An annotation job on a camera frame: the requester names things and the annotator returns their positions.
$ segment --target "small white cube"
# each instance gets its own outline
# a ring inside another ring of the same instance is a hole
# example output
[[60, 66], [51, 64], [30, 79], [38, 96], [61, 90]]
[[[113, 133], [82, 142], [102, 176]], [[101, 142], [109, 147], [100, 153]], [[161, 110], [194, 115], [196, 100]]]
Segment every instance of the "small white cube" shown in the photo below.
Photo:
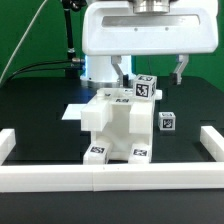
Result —
[[128, 159], [129, 164], [148, 164], [152, 159], [152, 147], [146, 144], [133, 144]]
[[133, 96], [141, 100], [152, 100], [156, 93], [156, 76], [137, 75], [133, 81]]
[[162, 131], [175, 130], [176, 116], [173, 112], [159, 113], [159, 129]]
[[87, 149], [84, 158], [84, 165], [107, 164], [109, 154], [111, 152], [111, 144], [108, 142], [94, 141]]

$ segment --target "green wall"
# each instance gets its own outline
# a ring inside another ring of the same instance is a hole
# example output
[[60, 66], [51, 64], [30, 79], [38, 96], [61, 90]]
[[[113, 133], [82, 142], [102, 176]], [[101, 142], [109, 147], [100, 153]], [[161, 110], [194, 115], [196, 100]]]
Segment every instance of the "green wall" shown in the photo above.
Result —
[[[0, 73], [17, 46], [33, 15], [43, 0], [1, 0], [0, 13]], [[224, 0], [219, 0], [219, 47], [213, 54], [191, 55], [183, 75], [199, 76], [224, 91]], [[74, 44], [82, 56], [81, 29], [84, 11], [72, 13]], [[24, 44], [14, 59], [8, 75], [24, 65], [45, 60], [66, 59], [66, 37], [63, 8], [59, 0], [49, 0]], [[175, 56], [136, 57], [137, 73], [168, 76], [176, 66]], [[62, 76], [62, 71], [45, 72], [43, 76]]]

